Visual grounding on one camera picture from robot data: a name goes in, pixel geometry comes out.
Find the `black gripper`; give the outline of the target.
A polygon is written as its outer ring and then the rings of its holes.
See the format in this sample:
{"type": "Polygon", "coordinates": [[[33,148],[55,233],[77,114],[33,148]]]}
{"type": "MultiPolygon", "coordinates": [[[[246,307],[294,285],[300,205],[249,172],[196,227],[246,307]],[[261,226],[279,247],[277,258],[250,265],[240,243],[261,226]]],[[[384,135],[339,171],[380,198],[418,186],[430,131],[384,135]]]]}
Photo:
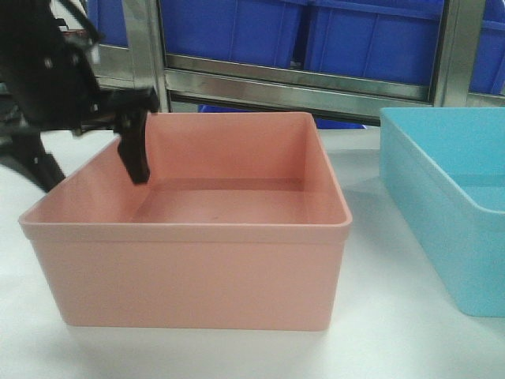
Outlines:
{"type": "MultiPolygon", "coordinates": [[[[145,126],[147,115],[159,109],[155,89],[101,89],[88,52],[102,36],[79,6],[61,4],[82,34],[63,31],[48,1],[1,3],[1,81],[16,107],[7,125],[15,133],[112,129],[120,137],[118,154],[132,183],[147,183],[145,126]]],[[[1,137],[1,165],[45,193],[65,179],[40,133],[1,137]]]]}

